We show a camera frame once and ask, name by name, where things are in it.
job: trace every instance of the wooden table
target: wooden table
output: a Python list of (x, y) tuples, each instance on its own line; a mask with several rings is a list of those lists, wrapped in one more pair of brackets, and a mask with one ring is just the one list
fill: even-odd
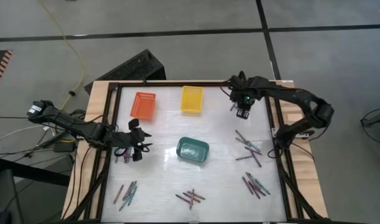
[[(119, 81), (121, 83), (139, 83), (141, 81)], [(188, 82), (188, 81), (173, 81), (173, 80), (163, 80), (163, 81), (149, 81), (149, 82)], [(197, 80), (192, 82), (216, 82), (216, 80)], [(294, 87), (293, 81), (276, 81), (278, 84), (286, 87)], [(110, 81), (97, 81), (93, 84), (93, 89), (91, 91), (87, 111), (86, 111), (86, 117), (85, 121), (92, 120), (96, 118), (97, 116), (103, 115), (104, 112), (104, 106), (106, 104), (106, 95), (108, 92), (108, 85)], [(109, 122), (111, 123), (112, 113), (114, 111), (114, 100), (116, 92), (113, 92), (113, 96), (111, 97), (111, 103), (110, 103), (110, 109), (109, 109)], [(282, 109), (282, 115), (284, 118), (285, 124), (292, 124), (299, 119), (303, 117), (302, 111), (300, 108), (296, 105), (293, 105), (291, 103), (281, 101), (280, 102), (281, 109)], [(272, 114), (274, 118), (274, 124), (275, 127), (279, 127), (278, 119), (277, 119), (277, 110), (274, 105), (274, 101), (271, 100), (271, 108), (272, 108)], [(298, 144), (299, 146), (303, 147), (304, 149), (311, 152), (310, 144), (308, 143), (308, 140), (299, 140), (296, 139), (294, 141), (295, 144)], [(65, 204), (63, 211), (68, 207), (69, 201), (71, 199), (72, 191), (73, 191), (73, 198), (71, 205), (69, 206), (68, 212), (65, 215), (65, 217), (69, 216), (74, 209), (76, 208), (77, 202), (81, 202), (82, 198), (86, 195), (89, 186), (90, 186), (90, 179), (91, 174), (94, 166), (95, 161), (95, 155), (96, 150), (91, 150), (86, 155), (85, 161), (83, 163), (83, 170), (81, 174), (81, 187), (79, 189), (79, 176), (80, 176), (80, 165), (82, 161), (84, 160), (83, 156), (85, 155), (85, 152), (88, 149), (88, 144), (85, 141), (82, 141), (79, 143), (77, 155), (76, 155), (76, 162), (77, 165), (75, 167), (76, 179), (75, 179), (75, 187), (73, 183), (73, 174), (71, 175), (71, 181), (70, 185), (67, 190), (67, 196), (65, 198)], [(294, 164), (294, 170), (295, 175), (297, 179), (297, 185), (303, 196), (306, 198), (306, 200), (309, 202), (309, 204), (315, 209), (317, 213), (319, 213), (323, 217), (327, 217), (327, 210), (325, 208), (324, 200), (321, 193), (320, 183), (318, 181), (318, 175), (317, 171), (315, 169), (315, 164), (310, 155), (308, 155), (303, 150), (299, 149), (298, 147), (292, 145), (290, 148), (291, 155), (292, 155), (292, 161)], [(99, 165), (99, 171), (102, 168), (102, 164), (104, 162), (104, 159), (100, 160)], [(92, 201), (91, 206), (91, 212), (90, 212), (90, 218), (96, 217), (96, 209), (97, 209), (97, 203), (98, 203), (98, 196), (99, 196), (99, 190), (95, 193)], [(292, 195), (292, 192), (289, 188), (287, 188), (288, 195), (289, 195), (289, 202), (290, 202), (290, 208), (292, 217), (297, 217), (296, 208), (295, 208), (295, 202), (294, 197)]]

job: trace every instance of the white table surface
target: white table surface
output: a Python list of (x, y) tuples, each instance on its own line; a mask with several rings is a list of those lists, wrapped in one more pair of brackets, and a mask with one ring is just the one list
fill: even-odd
[[(266, 104), (255, 102), (247, 120), (236, 117), (236, 110), (219, 87), (204, 87), (200, 114), (184, 114), (180, 110), (182, 87), (124, 87), (119, 104), (117, 124), (128, 132), (127, 123), (136, 92), (156, 94), (152, 121), (140, 120), (140, 127), (154, 143), (143, 160), (125, 164), (123, 157), (111, 165), (104, 199), (102, 222), (262, 222), (285, 221), (284, 205), (274, 159), (267, 157), (272, 149)], [(250, 153), (235, 140), (235, 129), (257, 144), (263, 153), (254, 159), (236, 161)], [(181, 137), (205, 141), (210, 146), (208, 159), (201, 164), (179, 159), (176, 147)], [(241, 177), (250, 172), (271, 195), (257, 199), (251, 195)], [(122, 184), (124, 190), (137, 181), (132, 204), (119, 212), (122, 200), (113, 200)], [(175, 194), (195, 189), (204, 196), (194, 202), (192, 210)]]

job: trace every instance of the black box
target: black box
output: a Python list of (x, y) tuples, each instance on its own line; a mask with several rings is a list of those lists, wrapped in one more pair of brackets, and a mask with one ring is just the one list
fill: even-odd
[[(97, 80), (166, 80), (165, 68), (158, 59), (145, 49)], [(90, 95), (93, 82), (85, 86)]]

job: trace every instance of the white cable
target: white cable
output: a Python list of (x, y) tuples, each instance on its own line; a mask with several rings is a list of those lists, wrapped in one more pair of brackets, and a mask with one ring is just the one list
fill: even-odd
[(18, 132), (25, 131), (25, 130), (32, 129), (32, 128), (41, 128), (41, 127), (44, 127), (44, 126), (43, 125), (36, 125), (36, 126), (32, 126), (32, 127), (22, 128), (20, 130), (13, 131), (13, 132), (11, 132), (11, 133), (9, 133), (9, 134), (1, 137), (0, 140), (2, 140), (2, 139), (6, 138), (6, 137), (8, 137), (8, 136), (10, 136), (10, 135), (12, 135), (14, 133), (18, 133)]

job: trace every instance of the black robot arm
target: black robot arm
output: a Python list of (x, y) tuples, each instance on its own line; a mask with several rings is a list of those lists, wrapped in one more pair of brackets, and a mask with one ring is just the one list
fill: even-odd
[(302, 109), (304, 118), (291, 125), (282, 125), (276, 133), (276, 141), (283, 149), (289, 148), (297, 134), (309, 128), (325, 128), (331, 122), (332, 106), (307, 90), (283, 87), (263, 77), (247, 79), (242, 71), (227, 82), (231, 90), (230, 99), (237, 104), (237, 116), (240, 118), (247, 119), (255, 100), (265, 96), (296, 104)]
[(139, 120), (129, 122), (129, 133), (116, 132), (114, 126), (93, 121), (83, 121), (54, 107), (51, 101), (35, 101), (27, 113), (28, 120), (37, 123), (52, 123), (66, 129), (74, 137), (81, 136), (90, 146), (107, 150), (110, 147), (120, 149), (134, 148), (133, 161), (142, 159), (141, 152), (149, 152), (148, 146), (143, 144), (145, 137), (151, 137), (139, 126)]

